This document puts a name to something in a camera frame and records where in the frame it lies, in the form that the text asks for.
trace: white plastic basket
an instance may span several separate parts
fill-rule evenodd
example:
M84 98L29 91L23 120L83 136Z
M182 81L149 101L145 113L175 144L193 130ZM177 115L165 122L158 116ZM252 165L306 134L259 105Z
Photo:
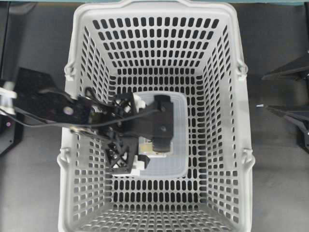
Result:
M248 232L250 121L235 10L228 4L123 1L74 14L66 91L176 91L188 104L189 170L139 180L104 173L97 140L63 129L61 232Z

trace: white plastic clip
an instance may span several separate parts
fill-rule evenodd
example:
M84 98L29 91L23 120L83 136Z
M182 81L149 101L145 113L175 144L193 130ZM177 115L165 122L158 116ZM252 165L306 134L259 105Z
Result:
M244 165L244 169L247 171L251 170L251 168L255 164L255 157L252 153L253 153L252 149L248 148L244 148L242 152L241 161Z
M66 163L70 163L70 148L64 147L60 149L60 158Z
M13 91L14 87L15 83L10 81L5 82L2 88L0 87L0 109L10 115L15 114L12 99L17 98L17 94Z
M238 80L244 81L247 78L247 69L246 67L240 66L237 70L238 73Z

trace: black plastic part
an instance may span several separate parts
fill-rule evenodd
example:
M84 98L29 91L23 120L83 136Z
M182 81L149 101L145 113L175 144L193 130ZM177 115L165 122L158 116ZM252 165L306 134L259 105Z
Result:
M67 93L55 89L57 87L50 75L20 68L14 89L18 95L14 99L14 107L47 121L88 123L92 101L81 97L77 100L68 99ZM65 113L65 107L72 109L72 113Z
M134 157L139 149L139 140L134 137L125 137L121 139L121 143L121 145L115 143L103 145L105 158L108 164L106 172L108 173L131 173Z
M125 122L124 131L152 140L153 150L156 152L169 152L174 135L174 112L170 96L156 95L154 102L140 112L153 109L158 109L159 112Z

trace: dark gray floor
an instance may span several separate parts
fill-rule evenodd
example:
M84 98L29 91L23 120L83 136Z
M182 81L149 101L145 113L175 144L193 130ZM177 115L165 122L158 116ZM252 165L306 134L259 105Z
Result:
M74 3L11 8L7 59L50 73L64 85ZM261 81L261 75L307 52L303 6L235 4L245 62L256 165L253 232L306 232L309 228L309 154L296 144L297 129L257 104L306 104L303 82ZM12 70L6 63L9 78ZM27 129L23 141L0 158L0 231L56 232L61 129Z

